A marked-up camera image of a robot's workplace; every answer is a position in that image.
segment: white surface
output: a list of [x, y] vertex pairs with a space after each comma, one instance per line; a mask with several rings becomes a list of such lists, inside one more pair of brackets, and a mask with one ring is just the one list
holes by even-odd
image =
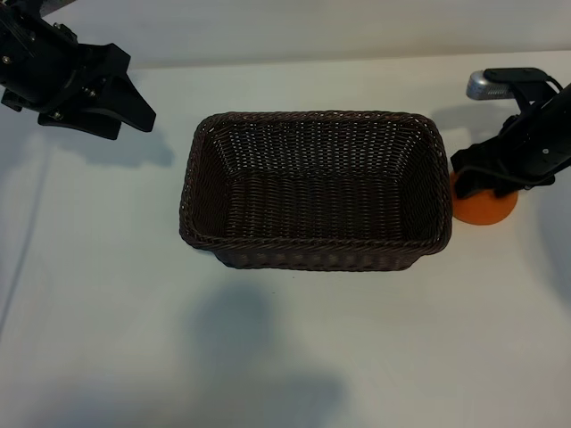
[[178, 237], [212, 113], [414, 111], [451, 155], [516, 111], [468, 100], [470, 72], [527, 65], [571, 80], [566, 52], [139, 71], [156, 129], [117, 142], [2, 110], [4, 300], [32, 232], [0, 426], [568, 427], [568, 171], [497, 226], [455, 222], [444, 252], [400, 273], [237, 271]]
[[134, 64], [571, 48], [563, 0], [78, 0], [48, 17]]

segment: basket rim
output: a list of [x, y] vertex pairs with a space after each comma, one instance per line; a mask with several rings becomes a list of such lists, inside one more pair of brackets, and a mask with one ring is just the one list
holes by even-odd
[[[396, 123], [410, 123], [414, 121], [414, 128], [420, 130], [425, 138], [423, 142], [427, 143], [429, 150], [437, 153], [440, 158], [440, 168], [443, 173], [440, 174], [440, 183], [436, 184], [440, 199], [444, 201], [442, 204], [441, 215], [436, 234], [433, 238], [427, 240], [376, 240], [376, 239], [323, 239], [317, 237], [307, 238], [284, 238], [284, 237], [222, 237], [215, 235], [205, 235], [198, 232], [194, 225], [194, 195], [189, 185], [194, 182], [193, 177], [200, 174], [200, 155], [203, 145], [207, 143], [207, 135], [213, 128], [221, 122], [225, 121], [251, 121], [255, 119], [256, 123], [267, 121], [288, 121], [300, 119], [304, 120], [321, 120], [321, 121], [370, 121], [372, 119], [390, 119]], [[188, 159], [185, 175], [185, 185], [182, 192], [180, 203], [180, 235], [191, 246], [208, 251], [220, 250], [278, 250], [278, 251], [366, 251], [366, 252], [384, 252], [389, 251], [394, 254], [399, 253], [419, 253], [426, 250], [423, 254], [432, 254], [441, 251], [451, 239], [451, 195], [450, 182], [447, 174], [448, 163], [444, 150], [443, 140], [438, 132], [435, 123], [417, 113], [392, 112], [392, 111], [269, 111], [269, 112], [240, 112], [230, 111], [227, 113], [218, 113], [204, 119], [194, 133], [192, 148]], [[185, 195], [188, 197], [188, 204], [184, 203]]]

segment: black bracket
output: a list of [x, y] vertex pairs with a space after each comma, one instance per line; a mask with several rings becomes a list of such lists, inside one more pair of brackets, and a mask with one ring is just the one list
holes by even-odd
[[144, 132], [155, 112], [127, 75], [130, 56], [116, 45], [82, 45], [66, 26], [40, 17], [41, 0], [0, 4], [2, 104], [39, 112], [44, 126], [116, 139], [122, 122]]

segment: wicker basket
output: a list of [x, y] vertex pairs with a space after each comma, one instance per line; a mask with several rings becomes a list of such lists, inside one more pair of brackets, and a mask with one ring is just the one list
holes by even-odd
[[233, 268], [408, 268], [451, 237], [442, 138], [408, 113], [211, 116], [194, 135], [180, 234]]

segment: white wall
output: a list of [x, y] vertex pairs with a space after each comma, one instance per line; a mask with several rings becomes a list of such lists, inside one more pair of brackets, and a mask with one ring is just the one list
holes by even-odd
[[563, 0], [78, 0], [48, 17], [134, 64], [566, 50]]

